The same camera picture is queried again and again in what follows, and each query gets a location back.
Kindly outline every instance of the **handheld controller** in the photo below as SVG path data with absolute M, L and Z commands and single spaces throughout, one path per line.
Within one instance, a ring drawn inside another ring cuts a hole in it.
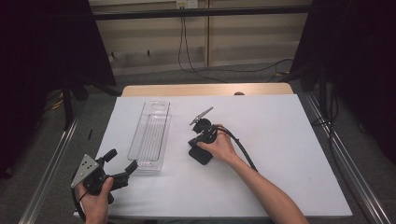
M 204 113 L 200 114 L 191 123 L 195 123 L 192 130 L 199 135 L 189 141 L 189 145 L 191 146 L 189 155 L 196 159 L 198 162 L 200 162 L 202 165 L 206 165 L 213 158 L 213 155 L 210 152 L 198 147 L 197 143 L 204 142 L 207 144 L 211 144 L 216 140 L 216 137 L 218 135 L 217 127 L 215 125 L 212 125 L 212 123 L 208 119 L 202 119 L 202 117 L 207 114 L 211 109 L 213 109 L 213 107 L 210 107 Z
M 106 179 L 109 177 L 113 177 L 114 182 L 111 190 L 121 189 L 123 187 L 128 186 L 128 179 L 131 173 L 133 173 L 137 169 L 137 161 L 132 161 L 131 164 L 125 168 L 125 172 L 117 174 L 117 175 L 107 175 L 104 167 L 105 162 L 111 161 L 117 155 L 116 149 L 111 149 L 104 157 L 99 158 L 98 160 L 92 159 L 90 156 L 85 155 L 82 159 L 82 162 L 78 169 L 76 170 L 76 174 L 73 175 L 73 180 L 71 184 L 72 196 L 75 203 L 75 207 L 78 211 L 80 217 L 85 221 L 85 214 L 79 204 L 79 201 L 76 198 L 76 193 L 74 191 L 75 186 L 82 182 L 82 185 L 87 190 L 87 193 L 91 195 L 99 195 L 102 186 L 105 183 Z M 108 193 L 107 196 L 108 203 L 114 202 L 114 197 L 111 193 Z

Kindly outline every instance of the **human arm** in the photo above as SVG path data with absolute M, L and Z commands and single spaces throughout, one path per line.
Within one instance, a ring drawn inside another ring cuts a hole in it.
M 109 177 L 102 186 L 102 190 L 98 196 L 86 193 L 82 183 L 76 186 L 78 197 L 81 198 L 82 207 L 86 217 L 87 224 L 107 223 L 108 201 L 107 195 L 113 186 L 113 177 Z
M 198 143 L 216 159 L 230 165 L 250 188 L 269 217 L 275 223 L 308 223 L 294 201 L 271 181 L 251 169 L 236 154 L 230 136 L 218 131 L 218 137 L 212 144 Z

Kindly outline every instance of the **wall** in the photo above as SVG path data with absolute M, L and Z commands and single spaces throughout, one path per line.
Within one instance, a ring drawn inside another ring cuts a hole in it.
M 306 6 L 311 0 L 200 0 L 204 7 Z M 174 9 L 176 1 L 91 0 L 93 12 Z M 272 63 L 293 58 L 306 14 L 186 18 L 194 67 Z M 98 21 L 115 75 L 178 69 L 180 18 Z M 188 67 L 185 43 L 180 62 Z

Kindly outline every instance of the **wall outlet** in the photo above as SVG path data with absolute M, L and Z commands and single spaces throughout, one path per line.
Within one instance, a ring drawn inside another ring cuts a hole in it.
M 177 9 L 187 8 L 187 0 L 176 0 L 176 8 Z
M 198 0 L 187 0 L 187 8 L 198 8 Z

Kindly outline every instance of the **human hand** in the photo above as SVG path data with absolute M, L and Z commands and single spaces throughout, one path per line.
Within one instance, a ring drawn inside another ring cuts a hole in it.
M 84 208 L 86 217 L 85 223 L 107 223 L 107 195 L 111 191 L 113 181 L 113 177 L 106 179 L 98 196 L 86 193 L 87 190 L 84 188 L 82 183 L 77 185 L 78 197 L 81 197 L 86 193 L 81 199 L 82 207 Z
M 214 158 L 228 164 L 235 161 L 235 159 L 239 159 L 233 148 L 230 136 L 221 130 L 218 130 L 218 136 L 213 143 L 198 142 L 197 146 L 210 152 Z

